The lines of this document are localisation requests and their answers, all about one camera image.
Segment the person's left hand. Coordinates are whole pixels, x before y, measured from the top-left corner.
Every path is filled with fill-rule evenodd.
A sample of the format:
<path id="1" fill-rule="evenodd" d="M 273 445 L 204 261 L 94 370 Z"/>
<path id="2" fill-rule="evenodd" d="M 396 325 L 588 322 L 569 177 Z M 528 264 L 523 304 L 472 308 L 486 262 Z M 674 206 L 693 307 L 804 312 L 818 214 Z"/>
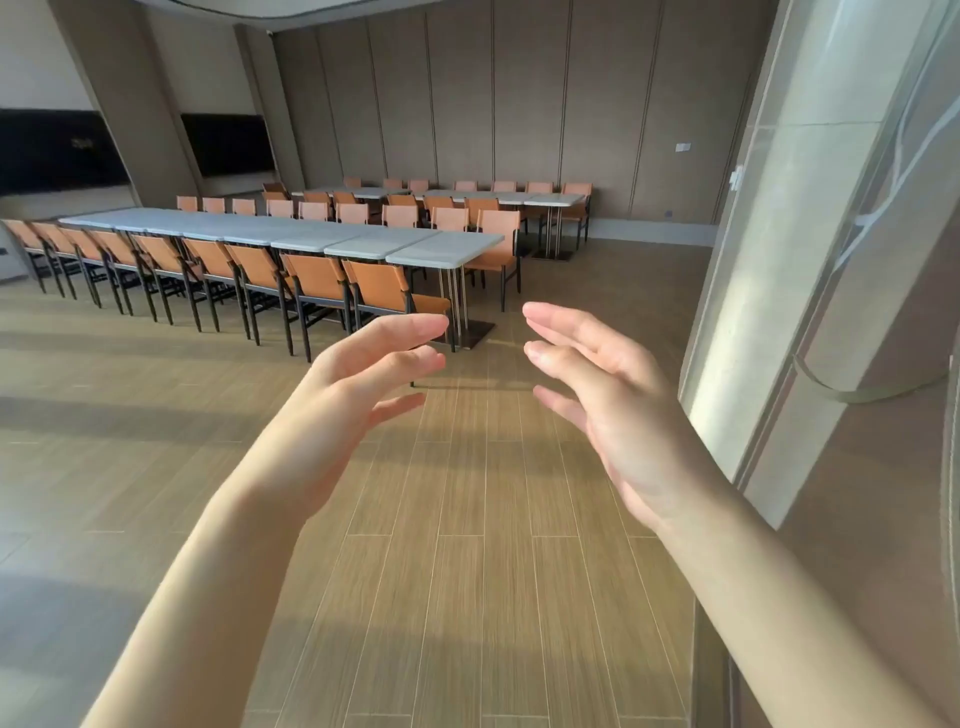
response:
<path id="1" fill-rule="evenodd" d="M 362 441 L 374 406 L 445 367 L 431 342 L 449 326 L 441 314 L 389 315 L 328 347 L 235 467 L 229 486 L 300 523 L 314 516 Z"/>

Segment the person's left forearm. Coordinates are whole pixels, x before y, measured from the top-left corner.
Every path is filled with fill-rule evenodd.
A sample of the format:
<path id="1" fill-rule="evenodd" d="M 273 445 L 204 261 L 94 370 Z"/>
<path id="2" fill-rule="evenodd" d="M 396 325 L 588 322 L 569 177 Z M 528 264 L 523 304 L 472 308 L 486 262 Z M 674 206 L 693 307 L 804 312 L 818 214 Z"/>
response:
<path id="1" fill-rule="evenodd" d="M 240 728 L 297 541 L 334 486 L 224 480 L 80 728 Z"/>

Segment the small black wall screen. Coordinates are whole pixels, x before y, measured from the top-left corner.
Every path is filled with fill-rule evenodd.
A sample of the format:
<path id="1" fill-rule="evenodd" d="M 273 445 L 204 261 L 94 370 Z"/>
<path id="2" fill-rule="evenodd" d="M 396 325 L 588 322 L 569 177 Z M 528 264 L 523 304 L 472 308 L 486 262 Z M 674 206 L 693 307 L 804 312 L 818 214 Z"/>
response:
<path id="1" fill-rule="evenodd" d="M 267 125 L 262 116 L 183 113 L 181 122 L 203 178 L 277 170 Z"/>

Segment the person's right hand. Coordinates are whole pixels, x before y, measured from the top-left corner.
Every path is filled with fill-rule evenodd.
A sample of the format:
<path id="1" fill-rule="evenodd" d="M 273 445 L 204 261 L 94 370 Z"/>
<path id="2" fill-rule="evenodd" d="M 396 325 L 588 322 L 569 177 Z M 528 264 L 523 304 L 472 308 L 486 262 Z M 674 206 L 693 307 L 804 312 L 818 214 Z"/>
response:
<path id="1" fill-rule="evenodd" d="M 581 403 L 584 436 L 630 515 L 677 538 L 731 522 L 737 495 L 652 353 L 586 311 L 529 301 L 522 312 L 539 337 L 525 356 Z"/>

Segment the large black wall screen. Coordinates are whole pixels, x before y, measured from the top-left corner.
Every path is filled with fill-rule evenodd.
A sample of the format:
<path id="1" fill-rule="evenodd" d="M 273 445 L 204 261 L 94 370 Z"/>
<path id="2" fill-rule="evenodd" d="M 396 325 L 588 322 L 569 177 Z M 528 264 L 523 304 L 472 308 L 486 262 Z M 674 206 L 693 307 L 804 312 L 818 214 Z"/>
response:
<path id="1" fill-rule="evenodd" d="M 129 183 L 100 112 L 0 107 L 0 197 Z"/>

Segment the long row of white tables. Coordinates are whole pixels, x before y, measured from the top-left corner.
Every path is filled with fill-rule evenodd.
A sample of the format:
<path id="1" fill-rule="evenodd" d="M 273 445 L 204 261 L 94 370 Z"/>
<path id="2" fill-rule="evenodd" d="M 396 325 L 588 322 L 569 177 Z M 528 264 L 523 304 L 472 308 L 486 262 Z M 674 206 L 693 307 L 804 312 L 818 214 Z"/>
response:
<path id="1" fill-rule="evenodd" d="M 60 217 L 57 222 L 93 230 L 189 237 L 270 247 L 286 253 L 330 254 L 349 261 L 436 270 L 445 285 L 444 291 L 450 293 L 457 348 L 475 348 L 494 329 L 492 322 L 475 320 L 469 313 L 466 265 L 503 242 L 503 234 L 150 207 L 83 213 Z"/>

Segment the short row of white tables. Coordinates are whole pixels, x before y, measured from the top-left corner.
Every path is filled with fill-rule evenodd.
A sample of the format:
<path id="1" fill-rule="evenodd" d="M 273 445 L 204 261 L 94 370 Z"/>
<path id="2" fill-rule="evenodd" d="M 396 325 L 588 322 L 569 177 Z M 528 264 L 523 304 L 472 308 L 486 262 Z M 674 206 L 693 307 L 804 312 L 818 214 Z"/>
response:
<path id="1" fill-rule="evenodd" d="M 292 192 L 299 214 L 306 217 L 312 204 L 325 203 L 335 222 L 357 222 L 359 212 L 344 217 L 348 205 L 359 209 L 366 206 L 366 223 L 389 226 L 390 217 L 400 226 L 431 228 L 435 226 L 438 209 L 465 209 L 463 229 L 480 230 L 484 211 L 498 209 L 518 213 L 518 233 L 534 232 L 534 244 L 516 242 L 516 255 L 546 261 L 568 261 L 571 251 L 563 247 L 563 225 L 576 224 L 574 250 L 586 242 L 590 230 L 590 184 L 566 184 L 558 192 L 548 182 L 531 182 L 523 189 L 505 182 L 496 182 L 490 190 L 457 183 L 452 189 L 389 186 L 324 186 Z M 400 209 L 400 213 L 389 210 Z"/>

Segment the row of orange chairs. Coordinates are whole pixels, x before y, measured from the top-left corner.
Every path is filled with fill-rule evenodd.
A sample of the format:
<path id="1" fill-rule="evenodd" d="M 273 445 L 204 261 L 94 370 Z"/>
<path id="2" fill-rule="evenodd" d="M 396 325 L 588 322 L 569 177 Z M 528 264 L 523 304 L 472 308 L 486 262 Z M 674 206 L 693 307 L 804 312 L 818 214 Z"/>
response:
<path id="1" fill-rule="evenodd" d="M 482 209 L 479 231 L 468 232 L 462 226 L 438 226 L 441 213 L 456 213 L 468 222 L 470 213 L 465 208 L 435 207 L 430 227 L 415 226 L 418 212 L 413 204 L 388 204 L 383 208 L 386 224 L 360 224 L 167 210 L 171 222 L 162 224 L 159 230 L 162 236 L 261 247 L 310 259 L 321 254 L 336 260 L 450 271 L 454 276 L 452 289 L 459 296 L 454 310 L 468 321 L 461 272 L 490 250 L 512 256 L 520 213 Z"/>
<path id="2" fill-rule="evenodd" d="M 65 225 L 56 221 L 3 220 L 29 253 L 40 252 L 67 274 L 66 263 L 74 262 L 84 274 L 95 303 L 98 278 L 94 268 L 102 269 L 102 278 L 111 285 L 120 310 L 132 313 L 126 294 L 125 274 L 134 274 L 145 291 L 152 316 L 157 315 L 153 297 L 160 297 L 169 323 L 172 314 L 167 299 L 169 285 L 180 285 L 200 332 L 198 303 L 209 304 L 215 329 L 219 328 L 216 303 L 234 296 L 238 302 L 246 337 L 260 344 L 257 316 L 278 307 L 282 316 L 287 348 L 293 354 L 291 326 L 299 322 L 303 348 L 311 358 L 308 329 L 337 313 L 348 334 L 373 317 L 412 312 L 416 297 L 400 292 L 401 303 L 394 307 L 376 307 L 363 302 L 361 288 L 349 277 L 360 263 L 318 254 L 314 258 L 281 254 L 275 249 L 220 242 L 181 239 L 173 236 L 93 229 Z"/>
<path id="3" fill-rule="evenodd" d="M 578 251 L 589 237 L 594 188 L 590 183 L 563 183 L 529 181 L 525 185 L 497 180 L 488 189 L 477 182 L 456 181 L 451 189 L 434 186 L 427 179 L 387 179 L 380 186 L 365 186 L 357 177 L 347 178 L 340 185 L 325 185 L 305 190 L 289 191 L 279 184 L 267 185 L 268 192 L 283 192 L 294 200 L 294 212 L 300 213 L 308 199 L 330 202 L 330 213 L 336 213 L 341 199 L 351 196 L 360 203 L 383 209 L 389 204 L 416 205 L 421 209 L 422 223 L 433 220 L 434 211 L 441 205 L 467 209 L 467 228 L 477 230 L 482 210 L 498 206 L 520 214 L 525 234 L 534 228 L 536 247 L 534 257 L 542 260 L 567 261 L 572 251 L 563 246 L 564 225 L 574 225 L 574 248 Z"/>

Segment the person's right forearm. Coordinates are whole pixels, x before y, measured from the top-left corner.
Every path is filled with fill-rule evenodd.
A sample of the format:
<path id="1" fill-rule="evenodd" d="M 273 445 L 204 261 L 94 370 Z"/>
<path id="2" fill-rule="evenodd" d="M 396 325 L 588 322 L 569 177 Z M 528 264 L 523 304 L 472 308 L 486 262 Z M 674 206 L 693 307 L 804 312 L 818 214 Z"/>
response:
<path id="1" fill-rule="evenodd" d="M 655 531 L 772 728 L 951 728 L 728 483 L 667 496 Z"/>

